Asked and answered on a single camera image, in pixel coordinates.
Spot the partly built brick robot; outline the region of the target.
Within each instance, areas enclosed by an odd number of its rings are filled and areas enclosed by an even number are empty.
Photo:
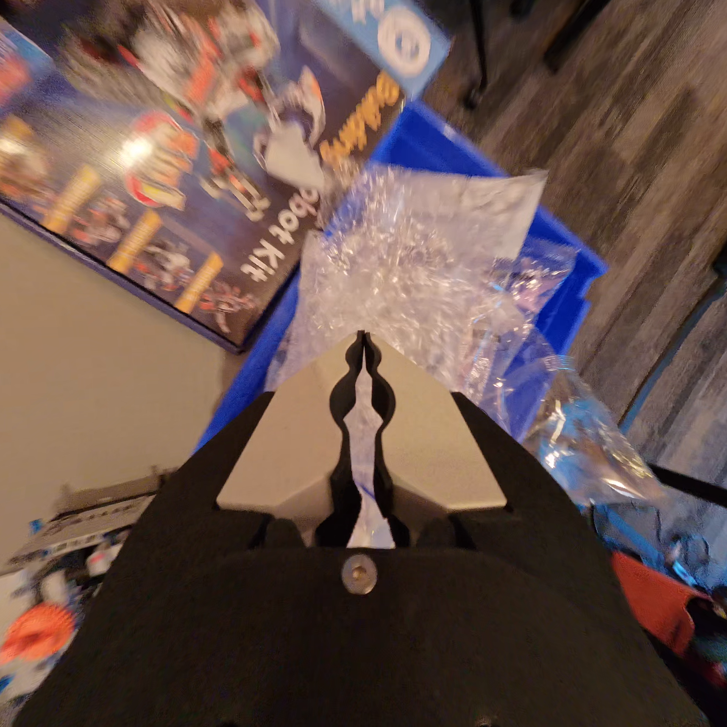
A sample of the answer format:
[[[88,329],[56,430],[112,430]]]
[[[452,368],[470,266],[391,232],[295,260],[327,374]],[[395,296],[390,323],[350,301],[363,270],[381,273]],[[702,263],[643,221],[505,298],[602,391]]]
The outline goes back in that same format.
[[[55,514],[30,536],[1,577],[2,725],[12,722],[83,623],[134,524],[172,470],[102,488],[61,488]]]

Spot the printed robot kit box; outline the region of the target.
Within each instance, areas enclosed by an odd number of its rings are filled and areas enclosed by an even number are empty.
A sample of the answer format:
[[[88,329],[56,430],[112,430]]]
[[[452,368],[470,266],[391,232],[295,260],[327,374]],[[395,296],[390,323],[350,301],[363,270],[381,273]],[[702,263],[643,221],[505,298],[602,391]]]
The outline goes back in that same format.
[[[2,208],[240,352],[450,47],[419,2],[2,2]],[[324,191],[268,175],[280,126]]]

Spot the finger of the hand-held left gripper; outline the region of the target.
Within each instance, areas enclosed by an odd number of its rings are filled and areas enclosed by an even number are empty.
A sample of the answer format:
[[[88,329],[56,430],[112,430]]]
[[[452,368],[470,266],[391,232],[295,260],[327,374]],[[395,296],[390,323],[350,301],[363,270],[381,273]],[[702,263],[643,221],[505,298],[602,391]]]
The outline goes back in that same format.
[[[326,177],[319,155],[304,141],[298,126],[271,132],[264,152],[268,175],[299,189],[324,191]]]

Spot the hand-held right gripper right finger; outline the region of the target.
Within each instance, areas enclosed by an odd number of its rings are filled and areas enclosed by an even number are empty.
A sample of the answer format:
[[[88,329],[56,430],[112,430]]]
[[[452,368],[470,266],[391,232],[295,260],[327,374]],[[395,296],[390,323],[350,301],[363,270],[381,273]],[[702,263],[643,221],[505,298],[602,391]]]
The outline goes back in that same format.
[[[386,343],[365,333],[374,439],[374,496],[397,548],[434,520],[502,510],[507,497],[453,393]]]

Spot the bubble wrap pouch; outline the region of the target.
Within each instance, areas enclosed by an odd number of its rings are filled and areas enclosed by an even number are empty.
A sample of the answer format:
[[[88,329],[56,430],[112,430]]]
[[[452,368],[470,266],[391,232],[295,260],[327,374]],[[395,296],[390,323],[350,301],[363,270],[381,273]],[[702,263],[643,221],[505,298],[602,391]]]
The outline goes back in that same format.
[[[526,242],[547,180],[542,169],[363,172],[304,243],[295,316],[266,390],[364,331],[475,404],[493,398],[558,272]]]

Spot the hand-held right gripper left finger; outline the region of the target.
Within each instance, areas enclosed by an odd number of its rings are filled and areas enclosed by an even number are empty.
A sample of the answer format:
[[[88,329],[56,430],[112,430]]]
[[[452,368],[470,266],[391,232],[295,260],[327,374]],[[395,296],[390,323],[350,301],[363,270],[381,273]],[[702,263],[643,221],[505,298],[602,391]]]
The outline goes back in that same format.
[[[362,498],[345,418],[356,402],[364,333],[351,334],[270,394],[217,496],[222,510],[293,522],[316,544],[344,547]]]

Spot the blue plastic bin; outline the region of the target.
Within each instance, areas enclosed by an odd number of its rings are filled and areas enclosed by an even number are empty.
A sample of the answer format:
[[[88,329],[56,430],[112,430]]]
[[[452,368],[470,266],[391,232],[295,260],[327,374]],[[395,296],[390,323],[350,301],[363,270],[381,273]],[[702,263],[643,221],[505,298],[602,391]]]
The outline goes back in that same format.
[[[469,177],[506,175],[465,136],[421,101],[406,104],[390,131],[377,144],[370,161]],[[534,322],[554,353],[564,356],[590,309],[587,293],[593,282],[605,275],[608,266],[543,206],[534,215],[529,235],[577,250],[573,270]],[[296,270],[274,298],[271,312],[263,318],[259,332],[254,333],[250,351],[195,450],[203,447],[262,393],[268,366],[295,314],[299,279]]]

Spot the clear plastic bag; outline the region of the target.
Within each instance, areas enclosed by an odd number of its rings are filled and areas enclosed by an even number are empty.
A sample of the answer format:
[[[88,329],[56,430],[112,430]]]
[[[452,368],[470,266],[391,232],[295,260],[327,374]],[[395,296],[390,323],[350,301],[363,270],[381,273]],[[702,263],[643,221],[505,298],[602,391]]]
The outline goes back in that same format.
[[[521,443],[579,507],[656,507],[669,495],[606,407],[536,328],[577,250],[528,237],[513,261],[497,259],[472,320],[462,392]]]

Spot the red cloth bag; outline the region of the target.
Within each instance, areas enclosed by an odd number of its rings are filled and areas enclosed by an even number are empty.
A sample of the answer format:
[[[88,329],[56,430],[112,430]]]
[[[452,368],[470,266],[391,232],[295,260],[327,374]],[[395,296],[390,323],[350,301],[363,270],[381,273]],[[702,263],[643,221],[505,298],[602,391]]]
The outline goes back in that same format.
[[[641,627],[709,684],[725,690],[725,587],[706,594],[621,552],[613,570]]]

